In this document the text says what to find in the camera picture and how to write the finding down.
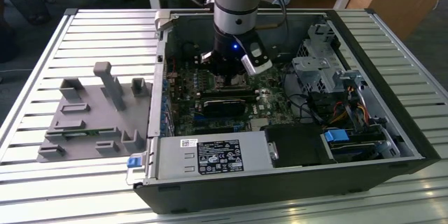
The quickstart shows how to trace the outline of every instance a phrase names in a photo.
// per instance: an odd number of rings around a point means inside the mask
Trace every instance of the blue latch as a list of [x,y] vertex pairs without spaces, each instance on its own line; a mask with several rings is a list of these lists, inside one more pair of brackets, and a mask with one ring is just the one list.
[[324,133],[324,136],[327,142],[349,140],[345,130],[329,130]]
[[128,168],[141,167],[141,157],[129,157]]

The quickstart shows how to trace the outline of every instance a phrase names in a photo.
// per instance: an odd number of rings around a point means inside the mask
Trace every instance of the power supply label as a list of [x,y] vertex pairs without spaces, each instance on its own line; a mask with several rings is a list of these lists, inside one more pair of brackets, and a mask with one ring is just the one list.
[[240,140],[197,142],[197,167],[201,175],[244,171]]

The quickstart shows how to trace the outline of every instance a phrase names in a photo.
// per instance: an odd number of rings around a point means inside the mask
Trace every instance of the metal slotted platform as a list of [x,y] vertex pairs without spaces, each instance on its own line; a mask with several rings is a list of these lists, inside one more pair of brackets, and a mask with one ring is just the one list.
[[[364,10],[339,14],[443,158],[416,174],[396,177],[365,193],[159,216],[124,181],[125,157],[36,163],[64,77],[100,84],[92,67],[107,60],[121,83],[135,77],[152,81],[155,13],[80,10],[63,17],[0,129],[1,223],[427,223],[448,218],[447,92]],[[356,68],[347,51],[343,54]]]

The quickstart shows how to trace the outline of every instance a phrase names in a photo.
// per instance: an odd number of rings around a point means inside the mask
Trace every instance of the barcode sticker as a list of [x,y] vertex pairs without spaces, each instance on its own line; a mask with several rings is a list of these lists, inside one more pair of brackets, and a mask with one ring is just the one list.
[[180,146],[181,147],[196,147],[197,139],[181,139]]

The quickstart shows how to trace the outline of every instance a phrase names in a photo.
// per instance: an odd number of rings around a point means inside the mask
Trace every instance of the motherboard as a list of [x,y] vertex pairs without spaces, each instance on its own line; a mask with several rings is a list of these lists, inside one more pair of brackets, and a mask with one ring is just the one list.
[[283,90],[281,66],[225,85],[208,70],[183,68],[167,74],[175,135],[257,131],[295,122]]

